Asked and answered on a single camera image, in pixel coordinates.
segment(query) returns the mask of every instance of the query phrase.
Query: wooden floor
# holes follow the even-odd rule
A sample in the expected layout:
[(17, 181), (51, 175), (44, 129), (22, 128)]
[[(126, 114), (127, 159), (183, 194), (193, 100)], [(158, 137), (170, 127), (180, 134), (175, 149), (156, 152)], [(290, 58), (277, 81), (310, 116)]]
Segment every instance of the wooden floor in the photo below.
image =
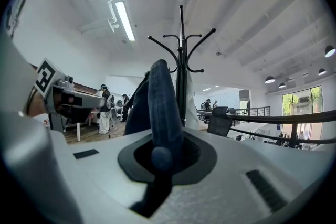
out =
[(92, 126), (83, 126), (80, 128), (80, 142), (77, 142), (77, 130), (72, 129), (64, 133), (64, 137), (69, 145), (86, 143), (93, 141), (100, 141), (111, 138), (116, 138), (122, 136), (125, 130), (125, 123), (117, 121), (113, 128), (109, 131), (108, 134), (102, 135), (98, 133), (97, 125), (92, 124)]

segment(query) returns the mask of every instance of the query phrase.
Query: coat rack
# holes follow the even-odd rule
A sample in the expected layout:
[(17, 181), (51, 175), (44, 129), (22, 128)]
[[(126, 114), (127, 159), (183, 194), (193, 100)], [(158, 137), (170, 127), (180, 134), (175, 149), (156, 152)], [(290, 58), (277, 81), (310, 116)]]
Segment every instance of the coat rack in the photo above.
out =
[(148, 39), (154, 41), (158, 45), (160, 45), (162, 48), (167, 50), (175, 59), (176, 62), (176, 68), (173, 71), (170, 71), (170, 73), (177, 72), (177, 80), (176, 80), (176, 101), (177, 105), (179, 107), (179, 113), (180, 113), (180, 119), (182, 121), (183, 126), (185, 125), (185, 112), (186, 112), (186, 102), (187, 102), (187, 70), (192, 73), (203, 73), (204, 69), (200, 70), (192, 70), (189, 65), (189, 59), (191, 54), (194, 52), (194, 50), (202, 44), (203, 41), (205, 41), (210, 35), (212, 35), (214, 32), (216, 32), (215, 28), (212, 28), (209, 33), (207, 33), (190, 51), (189, 54), (187, 54), (187, 41), (191, 37), (201, 37), (202, 35), (189, 35), (185, 38), (184, 35), (184, 19), (183, 19), (183, 6), (180, 5), (180, 14), (181, 14), (181, 24), (180, 24), (180, 37), (177, 35), (163, 35), (163, 37), (174, 37), (177, 39), (177, 52), (178, 55), (174, 54), (174, 52), (168, 48), (167, 46), (163, 45), (161, 42), (157, 41), (152, 36), (149, 36)]

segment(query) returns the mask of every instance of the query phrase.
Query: person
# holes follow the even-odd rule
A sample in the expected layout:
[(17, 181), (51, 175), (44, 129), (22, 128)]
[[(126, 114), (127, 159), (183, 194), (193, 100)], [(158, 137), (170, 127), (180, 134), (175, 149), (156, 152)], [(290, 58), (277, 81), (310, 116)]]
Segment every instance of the person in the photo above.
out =
[(204, 106), (205, 106), (205, 109), (206, 110), (211, 110), (211, 105), (210, 105), (210, 103), (211, 103), (211, 100), (208, 98), (208, 99), (206, 99), (206, 101), (204, 102)]
[(110, 94), (109, 98), (107, 99), (106, 106), (110, 109), (110, 120), (112, 121), (111, 127), (115, 124), (115, 119), (117, 118), (117, 115), (115, 113), (115, 103), (114, 103), (114, 95)]
[[(211, 100), (210, 100), (209, 98), (205, 100), (205, 102), (204, 102), (204, 106), (205, 106), (205, 109), (206, 109), (206, 110), (211, 110), (211, 105), (210, 105), (210, 103), (211, 103)], [(204, 121), (203, 121), (203, 122), (204, 122), (205, 124), (208, 124), (209, 119), (210, 119), (210, 116), (204, 116)]]
[(215, 103), (212, 105), (212, 109), (215, 109), (218, 106), (218, 101), (215, 100)]
[[(300, 132), (299, 139), (306, 139), (305, 135), (303, 134), (303, 131)], [(302, 149), (303, 143), (299, 144), (299, 148)]]
[(299, 139), (306, 139), (306, 138), (305, 138), (305, 135), (303, 134), (303, 131), (301, 131), (300, 136), (299, 136)]
[(295, 148), (302, 149), (302, 146), (300, 145), (299, 142), (295, 142)]
[[(111, 95), (107, 86), (102, 84), (100, 86), (100, 90), (102, 91), (102, 96), (107, 101), (108, 97)], [(100, 116), (99, 116), (99, 133), (100, 134), (107, 134), (108, 130), (110, 129), (110, 109), (105, 105), (100, 109)]]
[(248, 101), (246, 104), (246, 112), (247, 112), (247, 115), (250, 116), (250, 101)]
[(128, 117), (128, 109), (129, 107), (127, 106), (128, 102), (129, 102), (129, 97), (127, 96), (127, 94), (123, 94), (122, 95), (123, 98), (123, 110), (122, 110), (122, 121), (121, 122), (126, 122), (127, 117)]

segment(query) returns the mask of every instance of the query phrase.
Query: air vent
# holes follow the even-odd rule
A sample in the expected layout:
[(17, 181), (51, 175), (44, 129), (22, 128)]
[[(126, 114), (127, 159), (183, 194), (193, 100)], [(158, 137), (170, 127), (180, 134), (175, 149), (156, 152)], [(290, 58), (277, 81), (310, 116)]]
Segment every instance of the air vent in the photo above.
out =
[(258, 170), (252, 170), (246, 173), (252, 185), (259, 192), (271, 212), (276, 212), (287, 203), (274, 189), (274, 187), (260, 174)]

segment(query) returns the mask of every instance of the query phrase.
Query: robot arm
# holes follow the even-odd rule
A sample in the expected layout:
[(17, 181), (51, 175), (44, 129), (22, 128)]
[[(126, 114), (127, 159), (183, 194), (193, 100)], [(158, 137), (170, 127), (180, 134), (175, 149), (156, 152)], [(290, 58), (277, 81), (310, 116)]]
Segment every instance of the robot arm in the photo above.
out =
[(37, 73), (34, 87), (44, 98), (52, 130), (62, 132), (67, 124), (85, 122), (92, 109), (105, 105), (103, 97), (74, 90), (73, 78), (48, 59), (43, 60)]

